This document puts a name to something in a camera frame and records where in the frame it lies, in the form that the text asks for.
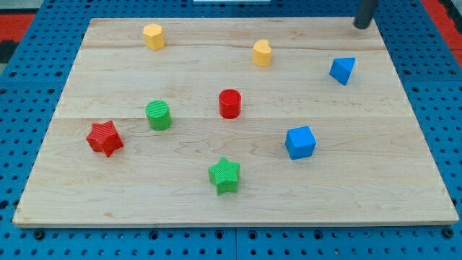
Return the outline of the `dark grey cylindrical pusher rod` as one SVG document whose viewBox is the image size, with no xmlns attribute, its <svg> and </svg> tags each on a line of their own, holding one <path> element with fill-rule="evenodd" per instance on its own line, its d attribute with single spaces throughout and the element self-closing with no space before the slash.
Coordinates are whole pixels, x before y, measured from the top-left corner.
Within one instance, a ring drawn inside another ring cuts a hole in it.
<svg viewBox="0 0 462 260">
<path fill-rule="evenodd" d="M 378 8 L 378 4 L 379 0 L 360 0 L 353 25 L 359 30 L 367 29 Z"/>
</svg>

